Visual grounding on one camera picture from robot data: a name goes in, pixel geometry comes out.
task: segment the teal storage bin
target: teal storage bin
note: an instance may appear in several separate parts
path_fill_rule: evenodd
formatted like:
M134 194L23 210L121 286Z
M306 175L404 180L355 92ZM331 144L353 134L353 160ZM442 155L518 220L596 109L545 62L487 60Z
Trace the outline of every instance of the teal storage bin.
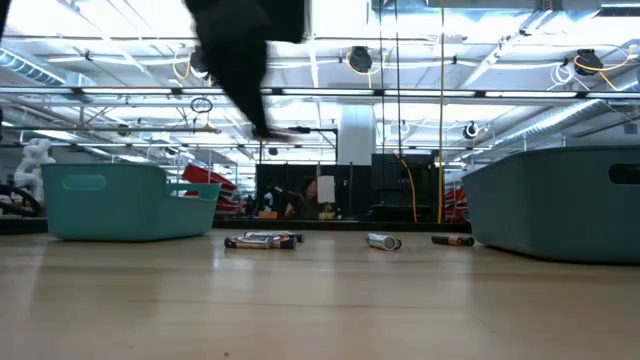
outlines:
M42 166L49 232L62 240L154 241L211 230L220 184L167 184L142 164ZM171 195L197 191L198 198Z
M523 152L462 180L482 244L554 261L640 264L640 147Z

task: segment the fluorescent light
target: fluorescent light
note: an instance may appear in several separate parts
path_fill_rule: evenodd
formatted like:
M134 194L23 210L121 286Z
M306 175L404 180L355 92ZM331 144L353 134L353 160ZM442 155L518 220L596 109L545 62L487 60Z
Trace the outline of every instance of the fluorescent light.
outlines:
M640 8L640 3L633 4L602 4L603 8Z
M572 98L578 95L575 91L488 91L487 97L535 97L535 98Z
M385 96L423 96L437 97L440 96L440 90L385 90ZM448 97L471 97L475 95L475 91L458 91L445 90L444 96Z
M65 87L0 87L0 94L71 94L70 88Z
M335 96L370 96L373 90L356 90L356 89L284 89L282 93L285 95L335 95Z
M588 98L599 98L599 99L622 99L622 98L630 98L630 99L640 99L640 93L633 92L595 92L587 94Z
M127 144L111 144L111 143L106 143L106 144L85 144L85 143L80 143L78 144L78 146L84 146L84 147L92 147L92 146L99 146L99 147L125 147L127 146Z
M118 157L126 161L137 162L137 163L151 162L149 159L143 158L142 156L119 155Z
M96 148L92 148L92 147L88 147L87 150L91 151L94 154L98 154L98 155L102 155L102 156L111 156L111 154L109 154L108 152L106 152L104 150L100 150L100 149L96 149Z
M171 89L167 88L82 88L85 94L125 94L125 95L169 95Z
M69 134L68 132L64 132L64 131L36 130L34 132L36 134L52 137L54 139L59 139L59 140L67 140L67 141L78 140L77 136Z
M220 88L189 88L183 89L185 95L222 95L224 91Z

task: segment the yellow cable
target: yellow cable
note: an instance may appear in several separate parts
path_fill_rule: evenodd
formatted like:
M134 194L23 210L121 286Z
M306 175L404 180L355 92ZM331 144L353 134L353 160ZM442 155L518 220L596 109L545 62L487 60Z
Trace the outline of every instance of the yellow cable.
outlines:
M411 184L411 206L413 207L413 222L417 224L418 213L416 211L416 188L413 185L413 176L411 175L411 169L409 169L409 165L407 165L407 163L402 160L402 158L398 156L398 154L393 153L393 155L395 155L398 160L400 160L402 165L407 169L407 173L409 174L409 184Z
M351 69L351 71L353 71L354 73L356 73L358 75L368 76L369 77L369 89L371 89L371 86L372 86L371 85L371 75L375 75L375 74L379 73L380 70L382 70L382 67L384 66L385 58L386 58L386 55L384 55L382 57L382 65L380 65L380 67L377 68L375 71L370 71L370 72L363 73L363 72L360 72L360 71L354 69L353 66L351 66L351 63L349 62L349 60L351 59L351 53L349 52L349 53L347 53L347 66L349 67L349 69Z
M627 58L622 63L620 63L620 64L618 64L616 66L612 66L610 68L599 69L599 68L592 68L592 67L589 67L589 66L586 66L586 65L582 65L582 64L580 64L578 62L578 59L580 58L580 55L577 55L575 58L573 58L573 62L577 66L579 66L579 67L581 67L581 68L583 68L585 70L590 70L590 71L611 71L611 70L615 70L615 69L618 69L618 68L621 68L621 67L627 65L629 60L631 60L631 55L633 55L633 49L635 49L635 47L636 47L636 45L629 46L629 55L627 56Z
M444 8L445 0L440 2L442 33L440 34L440 139L438 144L438 224L442 224L442 205L444 190L444 169L442 166L442 129L444 127Z
M602 76L602 78L604 79L604 81L606 81L606 82L607 82L607 84L609 84L609 86L611 86L611 88L612 88L613 90L615 90L615 91L620 91L620 90L618 90L618 88L617 88L615 85L613 85L613 83L611 82L611 80L609 80L609 78L607 77L607 75L605 75L602 71L600 71L599 73L600 73L600 76Z
M180 73L178 72L178 69L176 68L176 62L173 62L173 73L176 75L176 77L180 80L186 80L189 77L189 74L191 73L191 55L193 53L190 52L189 53L189 58L187 59L187 72L184 73L184 75L180 75ZM178 59L178 52L176 51L173 60L177 60Z

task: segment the pillar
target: pillar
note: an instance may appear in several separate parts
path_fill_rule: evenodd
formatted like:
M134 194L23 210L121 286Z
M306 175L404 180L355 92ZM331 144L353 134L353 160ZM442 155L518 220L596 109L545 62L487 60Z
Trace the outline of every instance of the pillar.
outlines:
M371 154L376 150L375 117L371 106L342 108L338 144L338 165L371 165Z

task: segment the bin handle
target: bin handle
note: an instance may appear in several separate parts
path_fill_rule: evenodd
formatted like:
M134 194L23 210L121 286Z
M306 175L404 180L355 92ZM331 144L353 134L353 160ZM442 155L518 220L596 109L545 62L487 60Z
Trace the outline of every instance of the bin handle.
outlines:
M99 174L65 175L62 186L71 191L100 191L107 187L107 179Z
M616 185L640 185L640 164L615 164L609 168L609 181Z

